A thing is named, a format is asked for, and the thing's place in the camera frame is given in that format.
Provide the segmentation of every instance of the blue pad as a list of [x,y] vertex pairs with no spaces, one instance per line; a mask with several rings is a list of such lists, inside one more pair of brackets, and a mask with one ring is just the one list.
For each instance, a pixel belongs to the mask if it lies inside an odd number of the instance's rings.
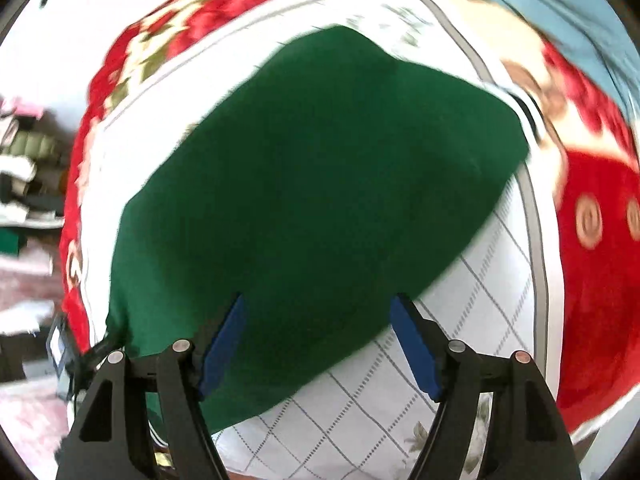
[[245,325],[244,299],[238,296],[204,354],[202,376],[198,384],[202,398],[220,386],[225,369],[238,348]]
[[391,326],[398,336],[418,388],[428,394],[434,402],[439,402],[442,385],[436,374],[436,362],[422,342],[420,332],[397,296],[391,301],[390,317]]

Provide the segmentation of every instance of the metal screw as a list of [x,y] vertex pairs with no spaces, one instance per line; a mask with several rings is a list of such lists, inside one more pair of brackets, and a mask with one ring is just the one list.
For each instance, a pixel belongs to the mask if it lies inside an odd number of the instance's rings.
[[109,357],[107,357],[107,361],[112,365],[119,363],[124,359],[124,354],[120,350],[116,350],[115,352],[111,352]]
[[518,350],[516,352],[516,361],[525,365],[531,361],[531,356],[523,350]]
[[449,350],[456,354],[462,354],[466,350],[466,345],[459,339],[452,339],[449,341]]
[[174,352],[186,352],[190,347],[191,343],[186,339],[178,339],[172,346]]

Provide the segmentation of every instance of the circular pattern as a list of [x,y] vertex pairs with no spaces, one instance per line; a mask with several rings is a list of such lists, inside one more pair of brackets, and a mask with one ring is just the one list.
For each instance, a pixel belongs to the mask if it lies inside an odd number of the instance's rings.
[[174,352],[186,352],[191,347],[191,343],[186,339],[178,339],[173,345],[172,348]]
[[595,197],[582,195],[575,205],[575,231],[580,244],[593,249],[602,240],[602,213]]
[[107,361],[112,365],[119,363],[124,359],[124,354],[120,350],[116,350],[115,352],[111,352],[109,357],[107,357]]
[[626,205],[626,224],[633,240],[640,240],[640,205],[635,198],[629,200]]
[[459,339],[453,339],[449,341],[449,350],[456,354],[462,354],[466,349],[466,345]]
[[524,365],[531,362],[531,356],[524,350],[518,350],[515,357],[517,362]]

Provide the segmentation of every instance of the light blue sheet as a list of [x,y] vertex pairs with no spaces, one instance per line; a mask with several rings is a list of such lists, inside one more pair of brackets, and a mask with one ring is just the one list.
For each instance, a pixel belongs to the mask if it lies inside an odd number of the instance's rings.
[[493,0],[543,31],[617,104],[627,119],[640,107],[640,56],[606,0]]

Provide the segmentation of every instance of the black mechanical device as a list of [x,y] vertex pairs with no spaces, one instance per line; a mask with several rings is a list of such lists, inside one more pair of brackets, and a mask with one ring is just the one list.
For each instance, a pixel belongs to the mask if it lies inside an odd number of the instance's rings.
[[[91,381],[65,439],[57,480],[158,478],[145,394],[157,392],[171,457],[181,480],[225,480],[199,402],[221,382],[244,326],[239,296],[222,319],[193,339],[130,359],[111,352]],[[481,392],[493,392],[483,480],[579,480],[572,443],[535,362],[477,354],[448,340],[400,294],[391,323],[418,387],[439,403],[410,480],[458,480],[472,437]]]

